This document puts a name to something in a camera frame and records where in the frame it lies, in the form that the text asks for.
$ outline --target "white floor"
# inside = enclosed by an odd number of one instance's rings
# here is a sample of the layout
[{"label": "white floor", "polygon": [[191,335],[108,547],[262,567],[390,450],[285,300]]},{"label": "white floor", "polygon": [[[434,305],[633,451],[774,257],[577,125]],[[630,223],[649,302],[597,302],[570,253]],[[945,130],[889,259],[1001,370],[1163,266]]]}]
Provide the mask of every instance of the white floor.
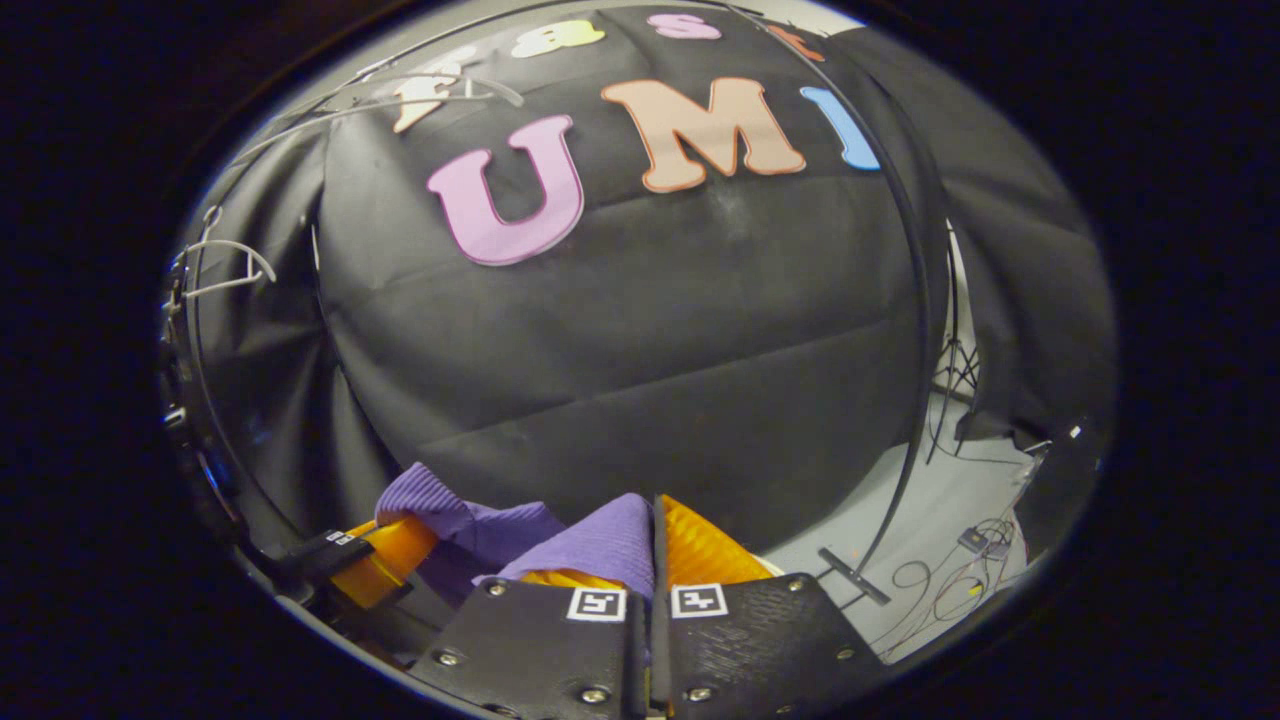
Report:
[{"label": "white floor", "polygon": [[[942,395],[934,393],[929,401],[929,427],[937,427],[941,410]],[[955,451],[956,445],[951,438],[955,421],[964,410],[955,401],[948,404],[942,433],[938,436],[942,448]],[[925,465],[931,446],[927,429],[902,502],[864,571],[865,578],[892,601],[881,607],[867,597],[845,611],[845,616],[886,662],[901,660],[927,644],[989,598],[997,582],[1000,587],[1006,587],[1009,578],[1027,566],[1027,547],[1010,510],[1024,484],[1019,477],[1024,466],[956,460],[945,455],[941,448]],[[1015,450],[1007,439],[966,442],[960,455],[1029,464],[1029,456]],[[827,547],[856,568],[861,560],[860,553],[870,544],[884,516],[905,456],[905,445],[890,448],[867,479],[826,521],[763,553],[764,559],[788,573],[817,575],[827,569],[827,564],[818,556],[818,548]],[[1012,536],[1012,547],[1005,561],[975,559],[973,552],[956,543],[956,538],[966,528],[988,519],[1014,524],[1009,533]],[[992,527],[992,521],[982,525]],[[988,532],[987,537],[995,537],[995,533]],[[932,570],[928,587],[923,582],[925,573],[920,565],[904,566],[911,561],[922,561]],[[899,584],[908,587],[895,587],[895,571],[899,571]],[[951,579],[955,582],[946,587]],[[837,605],[860,594],[837,573],[828,573],[819,582]],[[974,591],[970,594],[978,582],[982,582],[986,592]],[[936,619],[934,611],[942,620]]]}]

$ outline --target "screw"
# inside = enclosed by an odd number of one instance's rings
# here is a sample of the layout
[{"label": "screw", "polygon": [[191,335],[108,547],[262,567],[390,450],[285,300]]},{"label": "screw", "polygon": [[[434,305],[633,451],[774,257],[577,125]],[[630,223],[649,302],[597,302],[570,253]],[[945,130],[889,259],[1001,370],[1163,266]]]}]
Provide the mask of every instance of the screw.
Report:
[{"label": "screw", "polygon": [[581,697],[582,702],[588,705],[600,705],[602,702],[609,700],[609,693],[602,691],[600,688],[588,688],[582,691],[582,694],[579,697]]}]

